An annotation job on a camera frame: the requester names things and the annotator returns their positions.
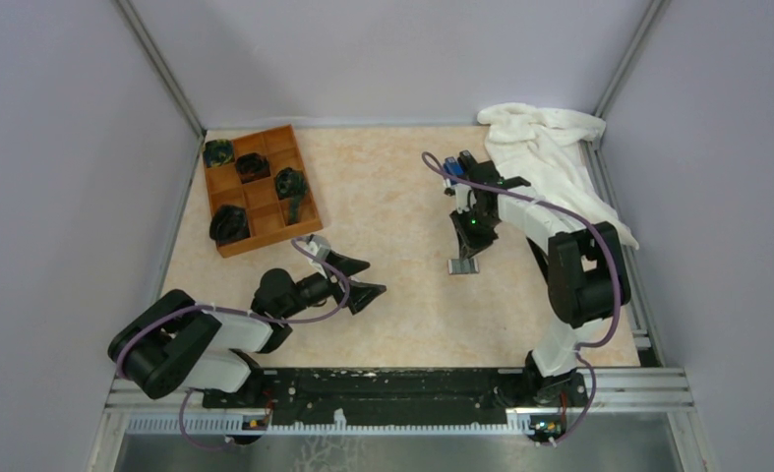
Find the gray wall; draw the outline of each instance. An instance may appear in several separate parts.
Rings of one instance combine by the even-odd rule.
[[[607,122],[667,357],[721,469],[774,470],[774,0],[673,2]]]
[[[208,128],[591,111],[648,0],[136,0]]]
[[[0,1],[0,471],[84,469],[194,153],[110,2]]]

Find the cloth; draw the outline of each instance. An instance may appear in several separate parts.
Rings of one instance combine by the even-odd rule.
[[[490,125],[485,149],[505,178],[531,182],[545,200],[567,207],[593,223],[609,221],[622,244],[638,249],[638,241],[616,211],[595,193],[580,158],[580,140],[595,141],[607,124],[573,110],[536,108],[503,103],[479,112],[479,123]]]
[[[230,140],[214,140],[205,143],[203,154],[206,167],[220,167],[233,162],[233,143]]]

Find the metal sheet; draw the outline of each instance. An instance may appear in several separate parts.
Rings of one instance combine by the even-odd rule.
[[[592,415],[557,449],[513,437],[277,436],[211,453],[180,436],[127,436],[118,463],[118,472],[682,470],[663,414]]]

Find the cable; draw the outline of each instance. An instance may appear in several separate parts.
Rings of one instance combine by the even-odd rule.
[[[610,273],[610,282],[612,283],[612,286],[613,286],[613,319],[610,323],[610,328],[607,330],[607,333],[604,335],[604,337],[601,340],[595,341],[595,342],[578,342],[574,345],[574,356],[578,362],[583,364],[586,367],[586,369],[589,370],[589,375],[592,377],[592,388],[589,392],[589,398],[586,400],[586,404],[583,406],[583,410],[580,412],[580,415],[574,420],[574,423],[572,423],[569,429],[566,430],[564,435],[558,438],[556,441],[541,442],[541,445],[557,446],[558,444],[565,441],[566,438],[577,429],[578,425],[583,420],[583,417],[585,417],[586,414],[589,412],[589,408],[592,406],[592,400],[595,398],[595,391],[597,389],[597,385],[595,381],[595,369],[592,367],[592,364],[587,362],[580,355],[580,349],[584,347],[598,348],[606,345],[608,342],[610,342],[610,340],[616,334],[616,330],[618,330],[619,328],[619,317],[621,316],[621,283],[619,282],[619,272],[618,272],[618,268],[616,267],[615,257],[613,256],[612,251],[610,251],[610,247],[607,246],[607,242],[604,240],[604,237],[601,236],[601,233],[598,231],[598,229],[595,228],[595,226],[591,222],[589,222],[588,219],[584,218],[580,214],[568,208],[550,204],[549,202],[536,200],[531,197],[516,194],[514,192],[510,192],[505,189],[501,189],[498,187],[491,187],[489,185],[484,185],[484,184],[478,184],[476,182],[471,182],[469,180],[456,177],[455,175],[448,173],[442,167],[442,164],[439,162],[439,160],[436,159],[436,157],[430,152],[427,152],[427,151],[422,152],[421,160],[424,162],[424,165],[430,168],[430,170],[441,175],[444,179],[449,179],[453,182],[467,185],[468,187],[471,187],[474,189],[484,190],[487,192],[491,192],[493,194],[505,195],[508,197],[512,197],[514,199],[523,200],[529,203],[534,203],[536,205],[539,205],[540,207],[545,207],[552,211],[556,211],[558,213],[562,213],[576,219],[581,224],[583,224],[583,226],[586,227],[586,229],[590,233],[592,233],[592,238],[595,239],[595,242],[598,244],[598,247],[604,253],[605,259],[607,261],[607,270]]]
[[[566,392],[561,390],[561,426],[566,429]]]
[[[220,450],[225,450],[228,447],[230,447],[230,444],[225,442],[223,445],[206,445],[202,444],[196,440],[193,439],[193,437],[190,436],[189,433],[187,433],[187,427],[184,425],[184,411],[187,409],[187,404],[190,402],[190,397],[195,393],[197,390],[194,388],[190,388],[187,390],[187,395],[184,396],[184,401],[181,402],[181,408],[178,409],[178,429],[181,430],[181,436],[184,437],[185,440],[187,440],[187,443],[192,444],[194,447],[197,447],[201,450],[206,450],[209,452],[217,452]]]
[[[250,318],[253,318],[254,320],[259,320],[261,322],[276,323],[278,325],[304,325],[308,323],[321,322],[323,320],[326,320],[334,316],[334,314],[342,310],[343,307],[346,306],[346,302],[349,301],[349,292],[351,291],[351,282],[349,281],[349,277],[347,277],[345,274],[343,274],[343,272],[335,268],[333,265],[325,261],[321,261],[320,259],[313,256],[305,249],[301,248],[300,245],[297,244],[299,242],[307,243],[308,241],[306,240],[305,237],[300,236],[292,239],[291,245],[294,247],[294,249],[299,251],[303,256],[320,264],[320,266],[322,266],[323,268],[331,272],[331,274],[337,277],[337,281],[343,287],[343,298],[340,299],[340,303],[338,303],[336,307],[332,308],[324,315],[320,315],[314,318],[307,318],[305,320],[278,320],[276,318],[263,317],[262,315],[257,315],[256,313],[253,313],[253,312],[246,312],[244,310],[238,310],[235,308],[216,307],[213,305],[203,305],[203,304],[197,304],[191,307],[182,308],[180,310],[176,310],[170,313],[169,315],[163,318],[158,319],[157,321],[153,322],[147,327],[141,329],[137,334],[132,336],[132,339],[129,339],[129,342],[127,342],[126,345],[123,346],[123,349],[120,350],[120,354],[117,356],[117,361],[115,362],[116,364],[115,371],[117,373],[117,377],[121,379],[128,379],[128,377],[126,377],[126,373],[123,370],[123,364],[126,362],[126,356],[129,355],[129,352],[141,339],[143,339],[145,336],[147,336],[149,333],[153,332],[154,330],[158,329],[159,327],[191,312],[204,310],[208,312],[223,313],[228,315],[240,315],[240,316],[250,317]]]

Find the beige tabletop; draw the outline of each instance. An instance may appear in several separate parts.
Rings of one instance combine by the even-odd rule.
[[[249,133],[210,132],[208,139]],[[487,160],[485,133],[478,126],[296,131],[325,227],[320,234],[340,254],[372,263],[358,277],[385,284],[387,293],[354,317],[343,310],[320,323],[294,326],[276,351],[255,355],[261,365],[522,365],[554,316],[525,238],[501,224],[500,239],[477,257],[479,274],[449,275],[447,260],[458,255],[448,217],[454,202],[420,158],[423,150],[444,160],[469,149]],[[313,273],[288,242],[223,259],[208,238],[201,166],[200,161],[164,290],[181,288],[199,301],[247,309],[266,270],[285,268],[295,280]],[[626,317],[607,346],[585,350],[584,356],[597,366],[637,366]]]

